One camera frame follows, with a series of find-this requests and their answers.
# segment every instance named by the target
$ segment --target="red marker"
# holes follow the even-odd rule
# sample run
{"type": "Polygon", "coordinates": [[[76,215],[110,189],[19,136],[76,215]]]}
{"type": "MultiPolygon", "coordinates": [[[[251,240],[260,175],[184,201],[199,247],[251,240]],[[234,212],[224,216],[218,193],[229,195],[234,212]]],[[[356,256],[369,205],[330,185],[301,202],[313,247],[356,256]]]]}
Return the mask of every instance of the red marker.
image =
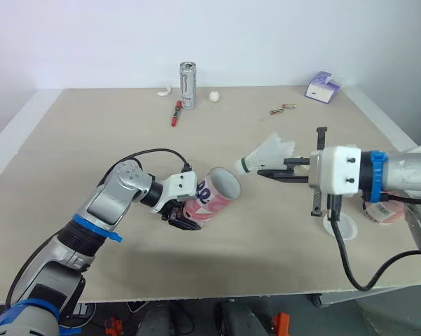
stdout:
{"type": "Polygon", "coordinates": [[[179,117],[179,111],[182,108],[182,101],[178,100],[176,101],[176,107],[174,108],[174,114],[173,119],[171,120],[171,126],[176,126],[177,123],[177,117],[179,117]]]}

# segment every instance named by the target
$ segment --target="silver can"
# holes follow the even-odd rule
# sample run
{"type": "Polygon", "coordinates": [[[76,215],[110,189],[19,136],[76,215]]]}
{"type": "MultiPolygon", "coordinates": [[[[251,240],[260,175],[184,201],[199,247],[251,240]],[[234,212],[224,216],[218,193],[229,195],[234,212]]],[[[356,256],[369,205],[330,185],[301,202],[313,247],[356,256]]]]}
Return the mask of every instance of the silver can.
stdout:
{"type": "Polygon", "coordinates": [[[194,109],[196,101],[196,64],[182,62],[180,66],[182,108],[194,109]]]}

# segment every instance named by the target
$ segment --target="beige table surface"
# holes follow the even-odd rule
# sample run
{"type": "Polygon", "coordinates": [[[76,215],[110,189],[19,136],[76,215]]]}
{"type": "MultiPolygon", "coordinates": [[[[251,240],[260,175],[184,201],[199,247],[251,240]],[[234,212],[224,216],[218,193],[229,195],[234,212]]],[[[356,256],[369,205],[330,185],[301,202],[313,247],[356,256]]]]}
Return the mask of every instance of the beige table surface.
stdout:
{"type": "MultiPolygon", "coordinates": [[[[178,150],[202,178],[212,167],[233,170],[271,132],[296,140],[296,155],[316,146],[316,128],[329,128],[326,144],[392,150],[391,143],[343,94],[329,105],[306,99],[304,87],[219,88],[221,101],[198,90],[198,107],[170,126],[177,90],[65,90],[0,176],[0,302],[30,253],[75,213],[117,159],[154,147],[178,150]],[[270,116],[281,103],[298,108],[270,116]]],[[[164,179],[181,169],[161,153],[142,158],[145,171],[164,179]]],[[[239,177],[242,195],[199,232],[170,227],[143,204],[133,204],[85,273],[83,301],[203,298],[316,293],[352,289],[334,238],[310,215],[312,191],[255,174],[239,177]]],[[[359,227],[346,243],[362,283],[392,255],[415,248],[403,220],[380,226],[361,212],[361,199],[345,199],[343,212],[359,227]]],[[[421,284],[421,260],[390,267],[379,286],[421,284]]]]}

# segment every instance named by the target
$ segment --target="barcode sticker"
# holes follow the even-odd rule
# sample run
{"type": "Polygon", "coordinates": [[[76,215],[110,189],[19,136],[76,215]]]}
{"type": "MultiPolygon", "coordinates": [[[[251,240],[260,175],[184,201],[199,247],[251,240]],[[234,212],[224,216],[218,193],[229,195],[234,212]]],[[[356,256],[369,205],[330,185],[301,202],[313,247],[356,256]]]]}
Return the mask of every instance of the barcode sticker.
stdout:
{"type": "Polygon", "coordinates": [[[373,203],[366,207],[366,211],[370,217],[375,219],[377,222],[384,222],[388,218],[391,218],[396,213],[389,210],[383,203],[373,203]]]}

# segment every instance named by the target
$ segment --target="tissue box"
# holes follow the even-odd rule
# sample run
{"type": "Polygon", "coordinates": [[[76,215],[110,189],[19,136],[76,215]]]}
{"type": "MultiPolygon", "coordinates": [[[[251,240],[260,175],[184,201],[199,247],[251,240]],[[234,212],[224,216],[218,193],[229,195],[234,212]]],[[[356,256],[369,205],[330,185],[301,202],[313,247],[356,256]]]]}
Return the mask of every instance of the tissue box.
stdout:
{"type": "Polygon", "coordinates": [[[340,86],[331,79],[331,73],[320,71],[311,80],[305,96],[328,104],[335,97],[339,88],[340,86]]]}

